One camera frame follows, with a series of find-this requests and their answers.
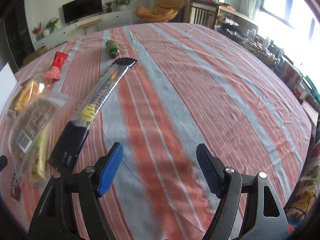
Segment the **green yellow snack packet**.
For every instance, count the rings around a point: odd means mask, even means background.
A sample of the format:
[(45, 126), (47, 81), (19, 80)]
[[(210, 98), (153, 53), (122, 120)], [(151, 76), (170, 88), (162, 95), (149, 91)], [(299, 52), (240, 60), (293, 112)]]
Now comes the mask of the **green yellow snack packet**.
[(48, 144), (50, 137), (50, 127), (45, 127), (37, 137), (32, 149), (33, 161), (30, 167), (29, 179), (32, 184), (38, 186), (46, 181), (46, 163), (48, 154)]

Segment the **long clear black snack tube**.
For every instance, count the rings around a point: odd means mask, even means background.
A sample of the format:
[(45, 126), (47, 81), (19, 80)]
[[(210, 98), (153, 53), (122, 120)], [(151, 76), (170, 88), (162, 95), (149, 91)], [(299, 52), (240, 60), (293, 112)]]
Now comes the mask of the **long clear black snack tube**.
[(136, 62), (136, 59), (130, 57), (116, 59), (77, 107), (48, 160), (58, 172), (73, 173), (89, 127), (121, 78)]

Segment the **clear bag yellow bread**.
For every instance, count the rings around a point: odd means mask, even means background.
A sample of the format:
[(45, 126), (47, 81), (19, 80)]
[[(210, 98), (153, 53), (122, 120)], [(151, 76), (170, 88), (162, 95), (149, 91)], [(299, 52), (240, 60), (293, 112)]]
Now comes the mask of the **clear bag yellow bread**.
[(7, 110), (7, 116), (15, 119), (25, 106), (33, 99), (38, 97), (47, 86), (46, 81), (41, 76), (31, 77), (25, 80), (16, 95), (11, 101)]

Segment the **snickers chocolate bar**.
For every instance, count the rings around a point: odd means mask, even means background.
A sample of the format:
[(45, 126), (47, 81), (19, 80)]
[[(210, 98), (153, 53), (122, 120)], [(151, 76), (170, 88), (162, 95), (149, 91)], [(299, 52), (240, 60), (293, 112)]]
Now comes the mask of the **snickers chocolate bar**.
[(18, 183), (17, 174), (15, 170), (13, 171), (13, 174), (12, 174), (10, 195), (14, 200), (18, 202), (21, 201), (21, 188)]

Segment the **clear bag brown cakes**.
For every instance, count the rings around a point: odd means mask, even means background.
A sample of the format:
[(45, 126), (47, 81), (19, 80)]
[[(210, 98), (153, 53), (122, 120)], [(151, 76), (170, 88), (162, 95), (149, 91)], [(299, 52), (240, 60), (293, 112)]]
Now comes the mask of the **clear bag brown cakes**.
[(27, 163), (31, 148), (43, 130), (58, 121), (76, 102), (73, 96), (46, 91), (32, 98), (14, 118), (8, 147), (16, 171)]

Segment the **white storage box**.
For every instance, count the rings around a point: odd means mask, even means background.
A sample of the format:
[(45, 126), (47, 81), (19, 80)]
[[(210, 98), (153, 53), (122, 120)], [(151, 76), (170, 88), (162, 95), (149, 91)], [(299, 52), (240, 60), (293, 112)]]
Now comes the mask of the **white storage box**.
[(17, 84), (9, 63), (7, 62), (1, 69), (0, 74), (0, 112), (2, 113), (9, 97)]

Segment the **cardboard box on floor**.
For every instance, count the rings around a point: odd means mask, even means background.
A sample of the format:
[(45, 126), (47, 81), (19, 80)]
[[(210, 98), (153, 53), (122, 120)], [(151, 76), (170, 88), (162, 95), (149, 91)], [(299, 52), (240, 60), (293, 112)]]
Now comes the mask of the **cardboard box on floor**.
[(35, 50), (23, 60), (23, 66), (26, 66), (27, 64), (31, 63), (41, 55), (45, 54), (47, 51), (47, 46), (42, 46), (39, 49)]

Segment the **red snack packet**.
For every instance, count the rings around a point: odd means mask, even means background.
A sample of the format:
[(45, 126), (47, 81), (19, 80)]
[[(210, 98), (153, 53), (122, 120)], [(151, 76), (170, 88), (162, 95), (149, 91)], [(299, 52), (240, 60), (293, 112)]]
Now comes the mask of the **red snack packet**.
[(43, 74), (44, 78), (60, 80), (60, 70), (67, 60), (68, 54), (57, 51), (54, 56), (51, 67)]

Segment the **red flowers vase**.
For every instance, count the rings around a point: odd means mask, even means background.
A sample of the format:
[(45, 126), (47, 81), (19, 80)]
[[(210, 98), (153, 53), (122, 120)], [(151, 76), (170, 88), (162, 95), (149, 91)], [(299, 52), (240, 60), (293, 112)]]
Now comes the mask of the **red flowers vase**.
[(41, 22), (38, 24), (38, 26), (33, 27), (32, 33), (35, 36), (36, 41), (39, 41), (42, 39), (42, 23)]

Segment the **striped red grey tablecloth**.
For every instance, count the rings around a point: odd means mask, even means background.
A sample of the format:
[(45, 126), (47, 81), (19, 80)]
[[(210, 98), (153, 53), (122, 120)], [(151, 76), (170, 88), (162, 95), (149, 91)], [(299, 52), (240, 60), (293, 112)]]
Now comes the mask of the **striped red grey tablecloth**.
[(59, 46), (53, 90), (81, 102), (111, 65), (114, 40), (136, 64), (90, 127), (75, 172), (119, 142), (124, 157), (101, 199), (117, 239), (201, 239), (219, 201), (196, 160), (204, 143), (238, 172), (265, 172), (282, 204), (300, 176), (311, 124), (274, 72), (220, 33), (186, 23), (139, 24)]

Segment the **green snack roll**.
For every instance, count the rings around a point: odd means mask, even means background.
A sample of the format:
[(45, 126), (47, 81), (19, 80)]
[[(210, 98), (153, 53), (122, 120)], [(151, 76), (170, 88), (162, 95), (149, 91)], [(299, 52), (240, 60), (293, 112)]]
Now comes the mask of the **green snack roll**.
[(107, 40), (105, 42), (105, 46), (107, 48), (108, 54), (111, 58), (116, 58), (119, 56), (119, 48), (116, 46), (115, 42), (113, 40)]

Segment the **wooden stool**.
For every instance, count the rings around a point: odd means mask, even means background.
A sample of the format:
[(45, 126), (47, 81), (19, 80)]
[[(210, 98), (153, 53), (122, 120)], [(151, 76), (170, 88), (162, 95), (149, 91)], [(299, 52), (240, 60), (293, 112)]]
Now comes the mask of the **wooden stool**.
[(103, 23), (103, 20), (101, 18), (91, 21), (91, 22), (86, 22), (78, 26), (78, 29), (81, 29), (84, 33), (84, 35), (87, 35), (87, 31), (89, 27), (94, 27), (96, 32), (100, 31), (100, 24)]

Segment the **small potted plant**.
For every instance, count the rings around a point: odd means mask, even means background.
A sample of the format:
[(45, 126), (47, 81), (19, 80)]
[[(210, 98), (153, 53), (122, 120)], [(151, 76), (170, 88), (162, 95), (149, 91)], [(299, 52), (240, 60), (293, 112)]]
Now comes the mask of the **small potted plant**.
[(105, 12), (106, 13), (111, 13), (112, 12), (112, 2), (106, 2), (105, 3), (105, 7), (106, 7), (106, 10), (105, 10)]

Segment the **white tv cabinet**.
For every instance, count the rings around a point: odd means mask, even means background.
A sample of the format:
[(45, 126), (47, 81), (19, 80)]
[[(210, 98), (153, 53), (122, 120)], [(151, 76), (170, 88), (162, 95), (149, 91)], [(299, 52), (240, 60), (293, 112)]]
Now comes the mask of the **white tv cabinet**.
[(131, 9), (110, 12), (87, 18), (57, 29), (48, 36), (36, 41), (33, 46), (35, 50), (43, 46), (46, 46), (48, 50), (51, 50), (60, 44), (90, 33), (132, 24), (133, 12)]

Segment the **wooden dining chair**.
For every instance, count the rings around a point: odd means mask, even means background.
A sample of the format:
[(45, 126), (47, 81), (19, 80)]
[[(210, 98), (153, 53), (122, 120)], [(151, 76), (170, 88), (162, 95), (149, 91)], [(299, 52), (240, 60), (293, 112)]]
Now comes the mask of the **wooden dining chair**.
[(221, 6), (215, 2), (190, 0), (188, 23), (214, 29), (218, 23), (220, 10)]

